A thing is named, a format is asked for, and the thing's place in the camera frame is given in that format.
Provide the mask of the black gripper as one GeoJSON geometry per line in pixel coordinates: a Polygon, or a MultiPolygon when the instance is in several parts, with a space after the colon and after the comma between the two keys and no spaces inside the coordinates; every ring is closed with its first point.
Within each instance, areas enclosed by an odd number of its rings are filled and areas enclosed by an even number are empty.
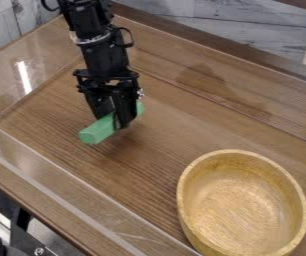
{"type": "Polygon", "coordinates": [[[87,66],[73,73],[79,91],[85,96],[95,117],[101,119],[115,110],[118,128],[124,129],[138,116],[142,90],[139,74],[130,69],[127,49],[134,43],[126,43],[123,38],[77,38],[75,43],[81,49],[87,66]]]}

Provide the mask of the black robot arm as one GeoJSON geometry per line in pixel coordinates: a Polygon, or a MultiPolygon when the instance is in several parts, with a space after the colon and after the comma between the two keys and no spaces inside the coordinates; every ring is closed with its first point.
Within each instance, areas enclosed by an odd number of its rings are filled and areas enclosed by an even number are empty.
{"type": "Polygon", "coordinates": [[[108,0],[57,1],[85,62],[85,68],[73,72],[79,92],[95,117],[101,119],[112,114],[115,126],[127,128],[138,117],[142,90],[127,51],[135,42],[124,39],[124,34],[132,32],[112,23],[108,0]]]}

